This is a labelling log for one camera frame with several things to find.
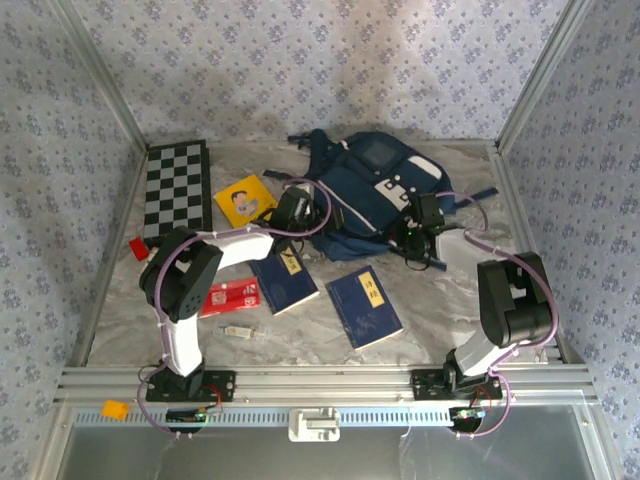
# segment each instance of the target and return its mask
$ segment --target yellow label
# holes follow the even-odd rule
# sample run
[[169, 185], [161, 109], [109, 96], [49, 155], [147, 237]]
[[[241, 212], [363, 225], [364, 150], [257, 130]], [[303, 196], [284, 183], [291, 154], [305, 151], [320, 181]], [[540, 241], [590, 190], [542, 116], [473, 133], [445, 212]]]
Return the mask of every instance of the yellow label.
[[282, 258], [284, 266], [287, 267], [287, 270], [289, 270], [289, 275], [295, 275], [296, 273], [302, 271], [302, 267], [300, 266], [300, 263], [298, 263], [296, 257], [293, 255], [291, 248], [287, 248], [285, 251], [283, 251], [280, 254], [280, 258]]
[[384, 298], [382, 298], [382, 294], [378, 289], [378, 285], [376, 285], [376, 282], [373, 280], [371, 272], [365, 272], [362, 275], [358, 275], [358, 280], [360, 280], [362, 288], [364, 288], [364, 293], [367, 294], [367, 298], [369, 298], [373, 308], [384, 304]]

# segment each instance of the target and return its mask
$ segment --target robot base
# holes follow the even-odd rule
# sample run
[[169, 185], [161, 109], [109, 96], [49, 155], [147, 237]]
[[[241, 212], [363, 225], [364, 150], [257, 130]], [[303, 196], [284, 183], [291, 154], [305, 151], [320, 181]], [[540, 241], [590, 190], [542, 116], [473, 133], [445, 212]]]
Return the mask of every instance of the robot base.
[[149, 380], [146, 400], [150, 403], [215, 403], [219, 392], [221, 402], [231, 402], [235, 389], [236, 372], [231, 370], [205, 370], [201, 366], [182, 377], [165, 368]]
[[467, 378], [467, 381], [452, 386], [445, 381], [442, 368], [429, 368], [411, 371], [411, 387], [416, 401], [434, 400], [469, 400], [476, 396], [478, 387], [484, 387], [492, 400], [502, 399], [500, 380], [497, 377], [481, 375]]

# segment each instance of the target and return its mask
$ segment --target glass panel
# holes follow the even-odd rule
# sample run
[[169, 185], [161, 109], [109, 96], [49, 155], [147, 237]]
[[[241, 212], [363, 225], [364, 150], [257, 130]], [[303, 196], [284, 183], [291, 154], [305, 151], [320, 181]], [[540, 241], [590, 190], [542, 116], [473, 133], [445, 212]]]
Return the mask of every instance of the glass panel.
[[291, 443], [282, 428], [218, 432], [175, 442], [149, 427], [74, 427], [58, 479], [593, 478], [570, 407], [513, 408], [497, 432], [474, 440], [433, 427], [343, 428], [324, 444]]

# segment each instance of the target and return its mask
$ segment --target orange block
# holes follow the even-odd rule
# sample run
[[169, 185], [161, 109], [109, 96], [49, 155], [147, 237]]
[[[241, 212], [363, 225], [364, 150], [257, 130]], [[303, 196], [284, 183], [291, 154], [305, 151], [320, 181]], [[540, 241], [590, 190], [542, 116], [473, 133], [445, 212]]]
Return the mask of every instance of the orange block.
[[124, 420], [127, 418], [129, 405], [126, 403], [116, 402], [115, 400], [107, 400], [102, 407], [102, 416], [115, 418], [116, 420]]

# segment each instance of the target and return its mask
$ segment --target chessboard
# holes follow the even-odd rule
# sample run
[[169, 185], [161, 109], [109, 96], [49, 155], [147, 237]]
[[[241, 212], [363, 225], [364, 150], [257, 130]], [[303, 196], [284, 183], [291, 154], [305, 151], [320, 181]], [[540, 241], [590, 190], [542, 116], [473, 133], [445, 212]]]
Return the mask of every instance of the chessboard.
[[204, 140], [151, 147], [143, 238], [157, 246], [175, 227], [211, 230], [209, 150]]

